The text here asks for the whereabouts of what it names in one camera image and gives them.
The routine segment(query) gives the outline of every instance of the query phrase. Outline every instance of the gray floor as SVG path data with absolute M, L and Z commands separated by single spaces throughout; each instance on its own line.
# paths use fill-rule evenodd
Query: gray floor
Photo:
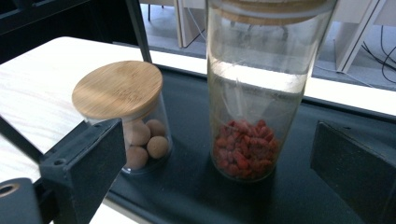
M 148 44 L 151 49 L 205 58 L 205 32 L 186 48 L 179 48 L 177 44 L 177 24 L 173 7 L 151 6 L 150 21 L 148 20 L 148 5 L 142 4 L 143 19 L 148 35 Z M 334 22 L 321 48 L 318 60 L 315 63 L 313 77 L 370 86 L 384 90 L 396 91 L 396 84 L 386 80 L 382 74 L 382 64 L 378 63 L 365 50 L 361 49 L 347 74 L 334 72 L 334 37 L 339 23 Z M 384 27 L 383 46 L 387 53 L 396 46 L 396 28 Z M 386 55 L 380 48 L 381 27 L 375 26 L 368 34 L 365 42 L 370 51 L 382 60 Z M 396 59 L 396 50 L 391 54 Z M 396 82 L 396 73 L 387 68 L 384 70 L 388 79 Z

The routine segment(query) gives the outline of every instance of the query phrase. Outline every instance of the wooden table surface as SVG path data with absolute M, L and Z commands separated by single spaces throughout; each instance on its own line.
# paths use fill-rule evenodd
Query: wooden table surface
M 155 51 L 151 56 L 154 63 L 205 74 L 203 59 Z M 54 39 L 0 65 L 0 115 L 46 152 L 83 121 L 71 103 L 76 84 L 100 66 L 125 60 L 142 61 L 140 50 L 71 37 Z M 309 78 L 305 95 L 396 116 L 394 91 Z M 34 182 L 39 178 L 37 166 L 1 135 L 0 154 L 0 182 L 18 177 Z M 105 201 L 92 223 L 134 223 L 129 218 L 144 222 Z

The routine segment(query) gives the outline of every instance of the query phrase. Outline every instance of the wooden lid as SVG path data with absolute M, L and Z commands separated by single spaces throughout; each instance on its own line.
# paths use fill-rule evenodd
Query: wooden lid
M 111 63 L 85 76 L 74 88 L 72 102 L 90 119 L 139 118 L 156 104 L 162 87 L 161 71 L 151 63 Z
M 224 18 L 252 25 L 287 25 L 333 8 L 334 0 L 221 0 L 212 7 Z

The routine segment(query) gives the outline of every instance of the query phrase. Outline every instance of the glass jar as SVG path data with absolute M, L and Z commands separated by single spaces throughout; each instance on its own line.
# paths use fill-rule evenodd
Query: glass jar
M 336 0 L 208 0 L 211 158 L 243 182 L 274 170 Z
M 73 90 L 73 105 L 91 125 L 122 119 L 126 174 L 151 171 L 171 153 L 162 86 L 163 76 L 155 65 L 125 61 L 95 69 Z

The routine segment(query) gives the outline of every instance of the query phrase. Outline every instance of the round nut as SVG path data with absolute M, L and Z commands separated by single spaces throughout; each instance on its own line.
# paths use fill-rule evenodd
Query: round nut
M 168 140 L 162 136 L 154 136 L 148 141 L 148 154 L 154 159 L 159 159 L 168 152 Z
M 143 122 L 128 122 L 124 125 L 124 138 L 133 146 L 143 146 L 150 139 L 149 127 Z
M 149 154 L 142 147 L 129 147 L 126 150 L 126 164 L 125 167 L 132 170 L 143 168 L 148 162 Z
M 154 136 L 165 136 L 165 126 L 157 119 L 150 119 L 146 122 L 146 125 L 151 131 L 151 137 Z

